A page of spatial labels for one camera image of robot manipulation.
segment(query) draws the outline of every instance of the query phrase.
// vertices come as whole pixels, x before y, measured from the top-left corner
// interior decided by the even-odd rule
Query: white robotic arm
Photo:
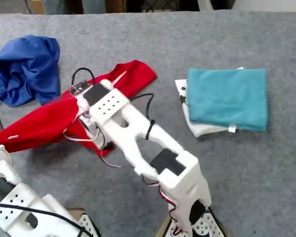
[[[209,208],[211,196],[208,184],[195,156],[185,151],[159,125],[143,116],[108,80],[89,88],[77,103],[79,112],[89,111],[90,121],[105,134],[107,140],[114,141],[122,149],[138,175],[155,180],[160,185],[159,192],[169,203],[173,221],[170,236],[216,236],[213,235],[215,233],[224,236]],[[116,121],[116,118],[123,118],[128,126],[122,127],[120,119]],[[146,137],[164,148],[151,163],[140,153],[136,142],[139,137]],[[202,230],[200,223],[204,214],[211,221],[207,229]]]

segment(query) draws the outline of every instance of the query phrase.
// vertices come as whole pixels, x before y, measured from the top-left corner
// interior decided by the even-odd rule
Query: robotic arm
[[[159,186],[159,193],[168,202],[171,216],[168,230],[163,236],[227,236],[210,209],[211,196],[198,159],[185,151],[159,125],[143,116],[108,80],[94,86],[85,85],[76,85],[74,96],[79,106],[78,115],[89,113],[90,117],[77,118],[86,126],[90,141],[101,149],[106,142],[113,141],[122,149],[138,175],[154,180]],[[127,127],[121,126],[124,120],[128,123]],[[97,131],[101,131],[103,136],[99,136]],[[163,147],[150,163],[140,153],[136,143],[139,137]],[[30,187],[21,183],[13,167],[4,159],[0,159],[0,175],[0,227],[10,236],[98,236],[95,228],[88,228],[91,226],[88,218],[75,220],[51,195],[40,199]],[[9,204],[56,213],[67,220],[4,206]]]
[[[208,184],[195,156],[185,151],[159,125],[143,116],[108,80],[102,80],[85,91],[78,97],[77,104],[80,113],[89,111],[91,123],[105,134],[106,140],[114,141],[122,149],[138,175],[159,184],[160,195],[169,203],[172,218],[170,236],[207,236],[209,233],[224,236],[209,208],[212,201]],[[127,127],[120,125],[120,118],[127,121]],[[163,147],[151,163],[144,160],[139,151],[136,143],[139,137]],[[202,221],[204,214],[207,221],[210,220],[208,226]]]

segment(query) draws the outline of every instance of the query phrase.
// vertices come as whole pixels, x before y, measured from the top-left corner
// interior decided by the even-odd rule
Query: gray carpet
[[[0,17],[0,49],[25,34],[58,39],[62,90],[69,88],[78,67],[100,75],[133,59],[149,64],[158,74],[146,89],[155,93],[150,116],[199,157],[217,217],[236,237],[296,236],[296,13]],[[268,131],[195,139],[174,84],[186,78],[189,67],[266,68]],[[143,98],[135,105],[144,112],[146,102]],[[8,126],[37,107],[37,102],[1,105],[2,123]],[[148,160],[161,150],[140,144]],[[130,169],[104,166],[79,143],[64,141],[12,155],[24,182],[41,196],[53,194],[65,207],[84,207],[104,237],[152,237],[167,215],[156,188],[146,187]],[[121,151],[109,160],[125,163]]]

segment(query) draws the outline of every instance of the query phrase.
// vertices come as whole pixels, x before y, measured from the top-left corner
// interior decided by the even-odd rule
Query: clothing tag
[[[229,128],[228,128],[228,132],[233,132],[235,133],[236,132],[236,125],[230,125]]]

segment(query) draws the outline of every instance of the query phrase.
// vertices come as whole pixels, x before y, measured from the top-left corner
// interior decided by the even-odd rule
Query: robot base
[[[214,216],[211,209],[192,225],[193,236],[184,232],[174,235],[175,227],[175,222],[168,216],[155,237],[233,237],[232,232]]]

